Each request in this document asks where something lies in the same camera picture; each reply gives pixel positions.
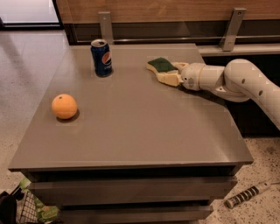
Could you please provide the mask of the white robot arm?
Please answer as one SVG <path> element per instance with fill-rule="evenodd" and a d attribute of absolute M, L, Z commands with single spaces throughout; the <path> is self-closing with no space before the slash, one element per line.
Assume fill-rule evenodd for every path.
<path fill-rule="evenodd" d="M 231 102 L 253 100 L 280 130 L 280 87 L 246 59 L 234 59 L 226 66 L 178 63 L 160 58 L 156 69 L 161 83 L 200 91 L 206 90 Z"/>

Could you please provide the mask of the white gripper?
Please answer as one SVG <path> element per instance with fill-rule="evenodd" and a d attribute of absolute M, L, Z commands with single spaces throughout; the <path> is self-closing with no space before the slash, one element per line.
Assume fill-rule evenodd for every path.
<path fill-rule="evenodd" d="M 178 73 L 158 73 L 157 80 L 169 86 L 177 87 L 183 83 L 186 89 L 200 90 L 200 73 L 205 66 L 203 63 L 188 64 L 185 62 L 172 62 L 181 75 Z"/>

